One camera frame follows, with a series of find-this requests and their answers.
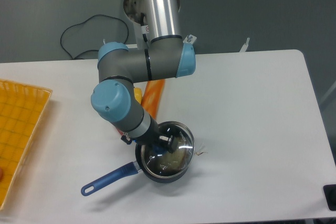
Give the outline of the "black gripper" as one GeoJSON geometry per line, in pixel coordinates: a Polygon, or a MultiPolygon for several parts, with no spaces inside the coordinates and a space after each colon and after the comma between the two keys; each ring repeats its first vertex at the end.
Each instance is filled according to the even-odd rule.
{"type": "Polygon", "coordinates": [[[178,146],[178,137],[173,135],[163,135],[160,133],[157,124],[151,124],[147,131],[138,137],[131,137],[130,134],[123,133],[121,135],[121,140],[127,145],[131,145],[133,142],[136,142],[139,145],[157,145],[169,153],[174,153],[178,146]]]}

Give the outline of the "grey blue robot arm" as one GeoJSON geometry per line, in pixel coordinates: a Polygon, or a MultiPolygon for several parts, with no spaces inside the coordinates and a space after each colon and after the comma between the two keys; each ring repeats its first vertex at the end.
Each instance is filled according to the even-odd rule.
{"type": "Polygon", "coordinates": [[[133,85],[193,74],[195,52],[180,33],[177,0],[144,0],[144,8],[149,47],[131,50],[118,42],[103,45],[98,52],[99,84],[93,90],[91,105],[124,133],[124,142],[155,145],[173,153],[176,139],[160,133],[157,122],[136,101],[133,85]]]}

